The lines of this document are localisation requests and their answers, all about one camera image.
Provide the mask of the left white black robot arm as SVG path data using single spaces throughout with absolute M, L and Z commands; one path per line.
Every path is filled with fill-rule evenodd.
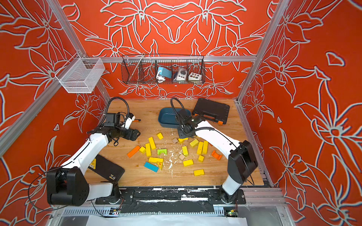
M 90 132 L 79 150 L 60 167 L 51 168 L 46 174 L 47 201 L 51 205 L 81 206 L 86 201 L 106 198 L 111 202 L 121 199 L 115 182 L 89 184 L 84 175 L 91 162 L 111 141 L 120 138 L 135 141 L 140 132 L 130 129 L 135 116 L 127 113 L 124 122 L 121 114 L 107 113 L 106 120 Z

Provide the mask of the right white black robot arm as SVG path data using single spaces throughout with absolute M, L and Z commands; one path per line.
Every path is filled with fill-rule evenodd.
M 176 116 L 176 121 L 183 134 L 204 139 L 227 158 L 228 177 L 221 186 L 222 194 L 234 195 L 258 168 L 250 142 L 241 142 L 225 135 L 200 116 Z

